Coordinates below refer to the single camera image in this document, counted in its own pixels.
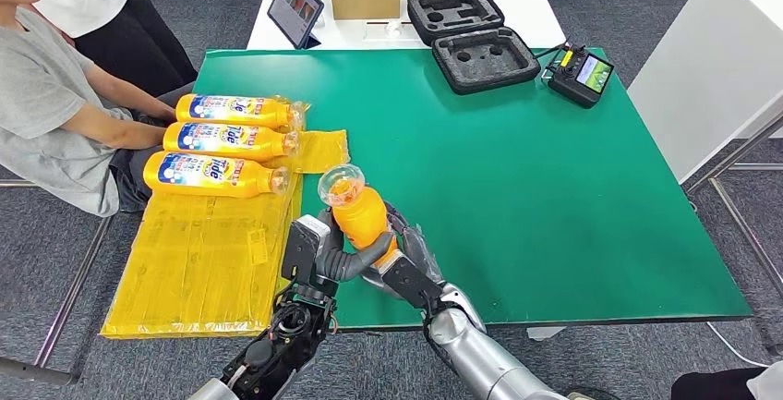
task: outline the metal table leg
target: metal table leg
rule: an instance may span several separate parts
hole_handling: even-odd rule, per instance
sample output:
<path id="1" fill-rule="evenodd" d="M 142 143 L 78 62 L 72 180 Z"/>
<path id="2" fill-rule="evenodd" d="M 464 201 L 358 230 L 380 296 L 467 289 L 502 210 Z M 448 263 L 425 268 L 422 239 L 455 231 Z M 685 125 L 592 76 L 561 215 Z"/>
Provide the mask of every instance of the metal table leg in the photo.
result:
<path id="1" fill-rule="evenodd" d="M 63 302 L 60 304 L 60 309 L 54 316 L 54 322 L 49 328 L 49 333 L 46 335 L 46 338 L 43 340 L 43 346 L 38 352 L 35 362 L 33 364 L 28 364 L 10 358 L 0 358 L 0 373 L 53 384 L 70 384 L 78 380 L 80 374 L 63 372 L 61 370 L 50 370 L 46 368 L 46 363 L 49 361 L 49 357 L 52 356 L 54 346 L 57 345 L 57 341 L 60 339 L 66 321 L 71 315 L 74 305 L 76 305 L 78 295 L 84 288 L 87 276 L 90 274 L 90 268 L 95 262 L 95 257 L 98 255 L 98 250 L 101 248 L 103 238 L 106 236 L 106 232 L 108 232 L 109 225 L 113 218 L 114 217 L 104 218 L 98 225 L 98 230 L 95 231 L 95 235 L 90 242 L 90 247 L 87 248 L 87 252 L 78 267 L 76 276 L 74 277 L 71 286 L 68 288 Z"/>
<path id="2" fill-rule="evenodd" d="M 780 163 L 736 163 L 729 167 L 731 171 L 783 171 Z"/>
<path id="3" fill-rule="evenodd" d="M 710 178 L 709 182 L 710 185 L 715 188 L 715 191 L 717 192 L 717 195 L 720 196 L 720 199 L 723 200 L 723 204 L 726 206 L 726 209 L 729 210 L 731 218 L 734 219 L 734 222 L 737 224 L 737 226 L 740 227 L 742 234 L 745 236 L 745 238 L 748 239 L 748 242 L 753 248 L 753 253 L 756 256 L 756 259 L 759 261 L 759 264 L 762 265 L 766 274 L 772 280 L 772 284 L 775 286 L 775 289 L 780 294 L 780 296 L 783 297 L 783 275 L 781 275 L 780 271 L 777 270 L 775 264 L 772 262 L 772 259 L 769 257 L 769 254 L 767 254 L 764 250 L 764 247 L 761 246 L 761 243 L 758 241 L 758 237 L 756 237 L 756 234 L 748 225 L 748 222 L 745 221 L 745 218 L 740 213 L 740 210 L 737 209 L 737 206 L 734 204 L 734 201 L 731 199 L 728 192 L 726 192 L 726 190 L 723 188 L 723 185 L 720 184 L 720 181 L 718 181 L 717 178 Z"/>
<path id="4" fill-rule="evenodd" d="M 706 184 L 707 180 L 710 178 L 717 178 L 717 176 L 741 160 L 741 158 L 745 156 L 746 153 L 748 153 L 760 142 L 768 139 L 769 136 L 777 132 L 777 130 L 781 127 L 783 127 L 783 114 L 778 115 L 777 118 L 772 119 L 769 123 L 765 124 L 759 130 L 757 130 L 756 133 L 745 140 L 745 142 L 742 143 L 742 145 L 737 148 L 736 151 L 732 152 L 728 157 L 724 158 L 722 162 L 716 164 L 715 167 L 710 169 L 710 171 L 707 172 L 705 176 L 699 178 L 695 183 L 693 183 L 693 185 L 690 186 L 688 190 L 685 191 L 685 193 L 693 194 L 696 190 Z"/>
<path id="5" fill-rule="evenodd" d="M 37 188 L 38 185 L 27 180 L 0 180 L 0 188 Z"/>

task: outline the yellow plastic bag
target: yellow plastic bag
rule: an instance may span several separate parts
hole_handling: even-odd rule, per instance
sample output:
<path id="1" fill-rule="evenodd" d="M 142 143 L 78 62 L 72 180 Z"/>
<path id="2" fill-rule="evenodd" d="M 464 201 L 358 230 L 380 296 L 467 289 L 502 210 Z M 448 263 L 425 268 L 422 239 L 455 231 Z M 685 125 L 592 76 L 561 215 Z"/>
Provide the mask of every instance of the yellow plastic bag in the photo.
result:
<path id="1" fill-rule="evenodd" d="M 345 132 L 305 132 L 292 170 L 347 162 Z M 108 338 L 256 335 L 269 323 L 302 176 L 252 199 L 156 192 L 101 330 Z"/>

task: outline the bottle cap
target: bottle cap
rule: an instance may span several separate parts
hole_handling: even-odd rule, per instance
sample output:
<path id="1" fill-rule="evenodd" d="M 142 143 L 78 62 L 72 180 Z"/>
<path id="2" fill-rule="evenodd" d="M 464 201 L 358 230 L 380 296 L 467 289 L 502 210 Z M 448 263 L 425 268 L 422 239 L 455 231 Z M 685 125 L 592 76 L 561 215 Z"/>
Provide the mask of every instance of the bottle cap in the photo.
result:
<path id="1" fill-rule="evenodd" d="M 299 152 L 299 132 L 283 135 L 283 155 L 296 155 Z"/>
<path id="2" fill-rule="evenodd" d="M 361 169 L 352 164 L 334 166 L 320 177 L 320 199 L 330 206 L 343 206 L 358 197 L 365 186 Z"/>
<path id="3" fill-rule="evenodd" d="M 288 173 L 288 168 L 278 167 L 271 171 L 270 175 L 270 190 L 275 194 L 282 194 L 288 189 L 288 184 L 291 182 L 291 174 Z"/>
<path id="4" fill-rule="evenodd" d="M 292 130 L 305 128 L 305 112 L 309 106 L 302 102 L 293 102 L 288 105 L 288 127 Z"/>

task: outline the bottle label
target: bottle label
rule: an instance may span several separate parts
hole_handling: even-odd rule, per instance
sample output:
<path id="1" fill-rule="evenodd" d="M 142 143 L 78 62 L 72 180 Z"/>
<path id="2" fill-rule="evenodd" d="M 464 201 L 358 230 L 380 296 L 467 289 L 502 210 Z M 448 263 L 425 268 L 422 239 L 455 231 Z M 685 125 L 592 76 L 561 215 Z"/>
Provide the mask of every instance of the bottle label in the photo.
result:
<path id="1" fill-rule="evenodd" d="M 158 180 L 183 186 L 230 183 L 236 186 L 244 160 L 214 158 L 186 153 L 167 153 L 158 169 Z"/>
<path id="2" fill-rule="evenodd" d="M 190 102 L 190 116 L 215 120 L 256 116 L 261 113 L 263 98 L 196 95 Z"/>
<path id="3" fill-rule="evenodd" d="M 179 149 L 217 152 L 221 148 L 250 149 L 259 133 L 257 127 L 185 123 L 176 137 Z"/>

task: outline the gray carpet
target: gray carpet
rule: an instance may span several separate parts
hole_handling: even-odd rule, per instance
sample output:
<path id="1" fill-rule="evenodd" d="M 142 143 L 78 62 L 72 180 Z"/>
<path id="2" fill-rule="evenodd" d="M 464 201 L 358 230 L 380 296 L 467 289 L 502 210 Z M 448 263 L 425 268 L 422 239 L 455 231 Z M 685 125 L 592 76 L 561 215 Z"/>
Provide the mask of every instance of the gray carpet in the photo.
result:
<path id="1" fill-rule="evenodd" d="M 205 48 L 242 48 L 260 0 L 152 0 L 197 65 Z M 628 85 L 687 0 L 549 0 L 566 34 L 603 46 Z M 769 141 L 749 161 L 783 160 Z M 0 177 L 12 176 L 0 170 Z M 730 172 L 726 188 L 783 268 L 783 174 Z M 4 189 L 0 199 L 0 355 L 32 360 L 59 300 L 90 242 L 97 219 L 36 189 Z M 705 188 L 694 202 L 709 235 L 752 305 L 755 318 L 717 327 L 748 358 L 770 362 L 765 344 L 783 342 L 781 301 L 753 253 Z M 139 224 L 115 217 L 51 366 L 73 361 L 84 375 L 55 387 L 0 376 L 0 398 L 176 399 L 192 393 L 245 339 L 112 341 L 96 335 Z M 740 368 L 703 323 L 585 326 L 551 340 L 528 340 L 519 327 L 491 334 L 555 389 L 594 386 L 624 400 L 666 399 L 685 372 Z M 347 333 L 332 337 L 319 362 L 287 399 L 468 399 L 419 333 Z M 609 398 L 597 395 L 598 400 Z"/>

